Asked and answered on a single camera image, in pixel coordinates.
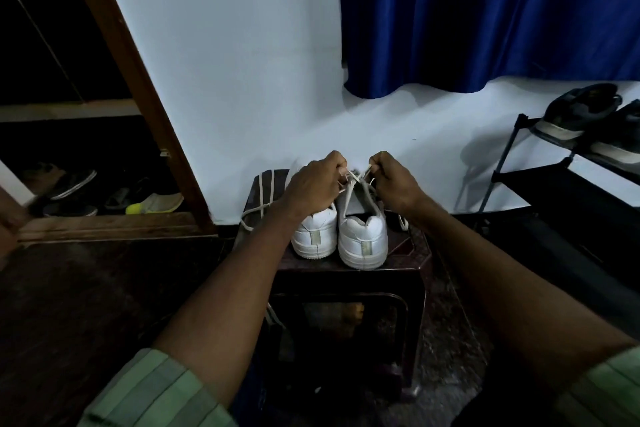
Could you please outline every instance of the yellow slipper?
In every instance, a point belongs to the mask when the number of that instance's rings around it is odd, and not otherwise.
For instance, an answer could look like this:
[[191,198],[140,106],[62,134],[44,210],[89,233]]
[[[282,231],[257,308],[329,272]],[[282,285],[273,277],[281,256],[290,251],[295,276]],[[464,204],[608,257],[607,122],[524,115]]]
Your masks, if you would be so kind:
[[151,214],[151,213],[171,213],[179,208],[184,201],[184,197],[176,194],[151,194],[141,203],[134,203],[127,206],[125,214]]

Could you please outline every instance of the person's left arm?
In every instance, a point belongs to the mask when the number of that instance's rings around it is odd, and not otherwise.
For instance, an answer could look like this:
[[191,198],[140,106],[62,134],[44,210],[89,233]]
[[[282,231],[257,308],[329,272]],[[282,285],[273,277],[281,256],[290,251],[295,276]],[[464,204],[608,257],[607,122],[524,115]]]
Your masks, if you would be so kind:
[[212,386],[225,407],[251,361],[269,291],[284,250],[308,215],[339,194],[346,161],[337,151],[313,161],[291,180],[251,235],[188,299],[154,343]]

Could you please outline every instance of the person's right arm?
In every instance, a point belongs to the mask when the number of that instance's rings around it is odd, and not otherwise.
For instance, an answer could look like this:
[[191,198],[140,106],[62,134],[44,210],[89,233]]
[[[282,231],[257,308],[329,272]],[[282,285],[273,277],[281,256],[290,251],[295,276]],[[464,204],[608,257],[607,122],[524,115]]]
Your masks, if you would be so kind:
[[389,153],[371,157],[385,206],[431,238],[470,287],[496,334],[540,386],[558,394],[637,342],[444,211]]

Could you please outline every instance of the striped sleeve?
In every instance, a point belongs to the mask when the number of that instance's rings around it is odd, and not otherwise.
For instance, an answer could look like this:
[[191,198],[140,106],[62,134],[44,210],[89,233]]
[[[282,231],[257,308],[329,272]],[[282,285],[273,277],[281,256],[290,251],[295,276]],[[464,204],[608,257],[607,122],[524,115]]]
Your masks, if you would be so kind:
[[82,427],[235,427],[227,411],[180,363],[140,350],[87,407]]
[[640,347],[597,365],[556,403],[558,424],[640,426]]

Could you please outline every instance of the wooden door frame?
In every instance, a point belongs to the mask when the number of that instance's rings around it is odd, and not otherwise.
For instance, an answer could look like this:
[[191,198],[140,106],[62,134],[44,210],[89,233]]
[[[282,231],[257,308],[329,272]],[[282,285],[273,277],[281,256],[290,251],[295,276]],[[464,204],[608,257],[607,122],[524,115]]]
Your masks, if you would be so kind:
[[207,202],[198,186],[180,142],[151,82],[140,53],[116,0],[84,0],[100,27],[140,113],[145,118],[158,147],[168,153],[173,177],[189,205],[191,213],[203,232],[213,233],[215,226]]

